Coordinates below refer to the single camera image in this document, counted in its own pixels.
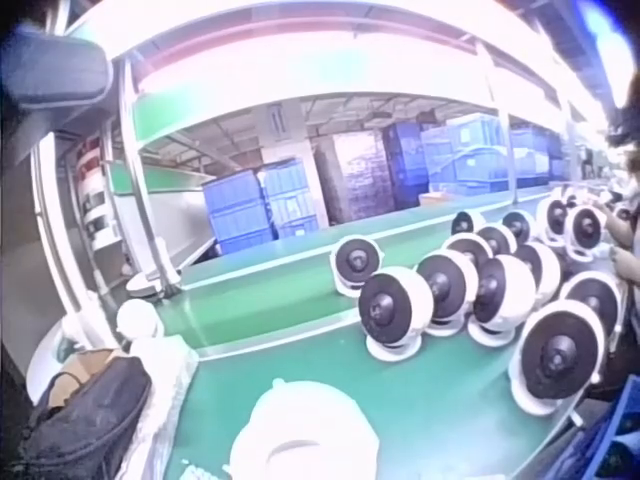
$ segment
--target plastic pallet wrap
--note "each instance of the plastic pallet wrap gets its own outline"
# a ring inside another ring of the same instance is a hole
[[[135,340],[130,353],[140,358],[153,387],[116,479],[162,480],[198,354],[179,335]]]
[[[472,146],[504,145],[498,117],[474,113],[447,122],[449,137],[455,152]]]
[[[458,152],[454,163],[459,182],[507,178],[507,159],[503,148],[472,146]]]
[[[410,190],[413,190],[415,186],[428,185],[429,171],[420,126],[408,122],[389,125],[383,130],[383,140],[394,192],[404,187],[411,187]]]
[[[315,157],[332,222],[393,211],[391,178],[379,132],[327,137],[316,148]]]

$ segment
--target blue plastic crate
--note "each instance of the blue plastic crate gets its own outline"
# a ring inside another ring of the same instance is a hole
[[[640,378],[630,375],[615,408],[579,432],[544,476],[545,480],[638,478]]]
[[[312,215],[310,217],[301,218],[299,220],[285,223],[277,227],[278,238],[300,237],[318,230],[318,217]]]
[[[271,228],[266,228],[263,230],[258,230],[257,232],[248,233],[246,235],[240,235],[238,237],[220,240],[218,243],[220,245],[220,251],[223,255],[225,255],[229,253],[239,252],[240,250],[245,250],[257,245],[262,245],[263,243],[268,243],[273,240],[273,231],[271,230]]]
[[[524,127],[511,130],[513,148],[528,148],[535,152],[547,153],[547,140],[547,135],[539,128]]]
[[[487,181],[506,177],[506,157],[495,148],[476,147],[465,150],[454,162],[459,181]]]
[[[252,171],[236,173],[202,185],[209,213],[227,210],[262,198],[257,177]]]
[[[473,145],[504,145],[502,129],[498,117],[486,114],[473,114],[449,121],[449,137],[454,151]]]
[[[263,187],[267,198],[309,188],[304,164],[299,159],[287,160],[262,169]]]
[[[276,226],[316,214],[313,197],[308,188],[269,198],[269,209]]]
[[[446,141],[446,142],[451,142],[451,139],[449,138],[449,130],[447,129],[447,127],[433,127],[433,128],[429,128],[427,130],[423,130],[422,134],[422,142],[441,142],[441,141]]]
[[[569,163],[564,159],[549,160],[549,176],[552,180],[569,179]]]
[[[536,174],[536,154],[529,150],[526,155],[516,158],[516,175],[518,177],[528,177]]]
[[[209,222],[218,241],[269,228],[269,218],[263,200],[210,213]]]
[[[429,183],[453,183],[456,181],[456,169],[453,162],[440,169],[429,169]]]
[[[465,197],[475,197],[490,193],[491,184],[489,182],[464,182],[458,184],[458,195]]]
[[[547,133],[547,153],[551,158],[562,158],[562,137],[555,132]]]

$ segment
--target white plastic stand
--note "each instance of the white plastic stand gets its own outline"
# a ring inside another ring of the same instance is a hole
[[[516,337],[516,331],[513,330],[505,330],[503,332],[496,332],[495,334],[490,334],[484,331],[478,321],[471,316],[469,318],[469,326],[467,328],[469,335],[480,345],[484,345],[489,348],[500,348],[508,345],[513,341]]]
[[[422,337],[414,335],[407,343],[396,348],[385,347],[367,335],[367,350],[373,358],[381,362],[395,363],[413,357],[422,346]]]
[[[340,390],[274,380],[223,469],[233,480],[375,480],[379,443],[357,403]]]

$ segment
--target white plastic part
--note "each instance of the white plastic part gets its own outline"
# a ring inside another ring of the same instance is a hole
[[[365,345],[369,354],[371,354],[371,356],[376,360],[395,363],[407,360],[418,353],[422,346],[422,337],[420,335],[413,335],[408,338],[406,343],[403,345],[395,348],[389,348],[376,342],[373,338],[367,335]]]
[[[477,232],[486,225],[487,221],[480,212],[477,212],[475,210],[465,210],[465,212],[467,212],[471,216],[474,232]]]
[[[622,305],[622,293],[620,291],[620,287],[618,286],[618,282],[617,280],[609,273],[607,272],[601,272],[601,271],[586,271],[586,272],[580,272],[576,275],[574,275],[573,277],[571,277],[560,289],[560,294],[558,295],[559,299],[566,299],[567,296],[569,295],[569,292],[575,288],[575,286],[582,282],[583,280],[587,280],[587,279],[595,279],[598,280],[604,284],[606,284],[609,289],[611,289],[611,291],[614,294],[614,297],[616,299],[616,305],[617,305],[617,309],[618,309],[618,318],[616,320],[616,325],[614,327],[614,331],[615,329],[621,329],[622,328],[622,323],[624,322],[624,308]]]
[[[161,237],[156,237],[155,242],[158,247],[158,252],[160,253],[160,259],[167,268],[169,283],[171,285],[178,285],[180,283],[180,275],[178,275],[173,263],[171,263],[171,256],[169,255],[169,250],[167,250],[166,242]]]
[[[357,403],[318,382],[279,382],[231,448],[233,480],[375,480],[379,440]]]
[[[586,249],[578,245],[574,235],[574,223],[576,222],[576,217],[580,212],[584,210],[590,210],[595,214],[599,223],[598,228],[600,229],[600,239],[598,240],[598,244],[590,249]],[[576,208],[570,210],[569,214],[567,215],[567,219],[565,220],[564,227],[564,243],[569,258],[580,263],[593,262],[593,260],[595,259],[593,250],[597,249],[602,242],[602,236],[605,232],[606,221],[607,217],[604,213],[588,205],[579,205]]]
[[[536,301],[536,283],[529,267],[516,257],[498,255],[505,271],[505,292],[496,316],[482,326],[495,332],[487,333],[478,321],[469,319],[469,335],[487,347],[501,347],[511,342],[515,329],[527,319]]]
[[[164,336],[164,325],[155,307],[139,298],[124,302],[116,316],[118,331],[130,341]]]
[[[502,233],[502,235],[504,235],[504,237],[507,239],[507,243],[509,244],[509,251],[503,252],[503,255],[515,253],[515,251],[518,249],[518,241],[516,240],[515,235],[511,232],[511,230],[509,230],[508,227],[504,226],[502,223],[497,223],[497,222],[489,223],[485,226],[495,228],[496,230],[500,231],[500,233]]]
[[[528,240],[528,242],[531,242],[531,241],[535,240],[536,238],[538,238],[539,235],[540,235],[540,232],[539,232],[538,222],[536,221],[536,218],[533,215],[531,215],[529,212],[527,212],[526,210],[514,210],[513,212],[514,213],[518,213],[519,215],[521,215],[522,218],[524,218],[525,222],[527,222],[527,224],[529,225],[529,240]]]
[[[527,319],[527,322],[524,325],[524,329],[522,330],[522,335],[520,335],[520,340],[516,347],[515,354],[509,364],[511,392],[513,394],[514,400],[520,408],[522,408],[530,415],[549,415],[560,405],[560,401],[539,399],[529,393],[522,374],[522,366],[520,360],[522,356],[522,347],[527,337],[531,333],[531,330],[537,325],[538,322],[544,319],[547,315],[563,311],[568,311],[575,314],[581,320],[585,321],[593,330],[596,337],[596,344],[598,349],[596,354],[596,364],[594,367],[593,375],[591,375],[591,378],[587,383],[585,383],[584,387],[586,387],[589,383],[597,382],[599,379],[599,372],[604,360],[606,343],[604,328],[602,327],[602,323],[598,319],[598,316],[588,306],[581,302],[578,302],[577,300],[560,299],[545,305],[537,312],[532,313]]]
[[[131,277],[125,288],[127,289],[127,293],[134,298],[150,297],[162,291],[160,279],[156,278],[155,280],[149,281],[143,272],[136,273]]]
[[[372,346],[377,342],[367,339],[366,345],[374,358],[386,362],[397,362],[409,358],[418,352],[422,343],[420,335],[431,322],[433,316],[433,295],[429,284],[415,270],[406,267],[386,267],[377,272],[394,277],[405,290],[411,302],[411,323],[407,334],[392,345],[381,345],[383,348]]]
[[[477,232],[479,229],[484,227],[487,223],[482,213],[476,210],[461,210],[458,214],[466,213],[471,218],[472,229],[469,232],[460,232],[460,233],[472,233]]]
[[[360,290],[362,289],[362,286],[364,285],[365,282],[353,283],[353,282],[347,281],[338,273],[338,269],[336,267],[336,256],[338,254],[338,250],[345,243],[351,240],[363,240],[375,247],[376,251],[378,252],[378,258],[380,260],[380,263],[376,271],[380,269],[380,267],[382,266],[384,253],[382,252],[382,250],[380,250],[380,247],[378,247],[378,244],[375,241],[373,241],[368,237],[365,237],[364,235],[347,235],[346,237],[342,238],[338,243],[336,243],[333,246],[333,249],[331,250],[331,254],[329,256],[329,263],[331,265],[331,273],[333,274],[333,283],[336,287],[336,290],[338,291],[338,293],[340,293],[341,295],[344,295],[345,297],[358,298],[360,296]]]
[[[555,198],[552,195],[538,203],[538,208],[536,209],[538,238],[552,249],[560,249],[564,248],[564,236],[553,233],[547,222],[547,211],[549,210],[549,205],[553,200],[559,200],[559,198]]]
[[[481,245],[481,248],[487,254],[487,258],[493,258],[493,251],[491,250],[491,247],[489,246],[489,244],[486,242],[484,238],[480,237],[475,233],[465,233],[465,232],[456,233],[455,235],[450,236],[448,239],[444,241],[444,243],[442,244],[442,248],[451,249],[451,245],[458,240],[473,240],[474,242],[477,242],[479,245]],[[463,255],[467,257],[469,261],[471,261],[470,257],[468,257],[465,253],[463,253]],[[477,271],[477,267],[473,262],[472,262],[472,265],[473,265],[473,268]]]
[[[491,330],[513,330],[527,319],[536,299],[536,282],[529,267],[509,255],[496,257],[504,265],[506,285],[504,301],[496,318],[485,324]]]
[[[516,331],[505,330],[503,332],[488,333],[482,329],[480,323],[474,316],[469,318],[469,325],[467,326],[469,336],[473,338],[480,345],[484,345],[489,348],[500,348],[508,345],[516,337]]]
[[[560,287],[562,268],[558,257],[556,257],[556,254],[553,253],[553,250],[547,245],[539,242],[531,242],[529,245],[536,250],[542,263],[542,276],[536,292],[536,303],[534,305],[534,308],[540,308],[551,300]]]
[[[448,318],[439,319],[442,322],[447,322],[446,325],[429,323],[426,327],[426,332],[429,335],[433,335],[435,337],[449,337],[462,330],[464,327],[465,317],[473,307],[473,301],[476,299],[476,295],[478,294],[478,271],[464,253],[460,253],[455,250],[446,250],[443,248],[427,255],[427,257],[431,255],[440,255],[449,258],[458,266],[458,268],[460,268],[460,270],[462,270],[462,274],[464,276],[465,295],[464,303],[460,309]]]

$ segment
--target worker's hand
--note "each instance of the worker's hand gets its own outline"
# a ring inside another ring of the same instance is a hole
[[[620,278],[640,285],[640,259],[620,247],[611,247],[609,256]]]

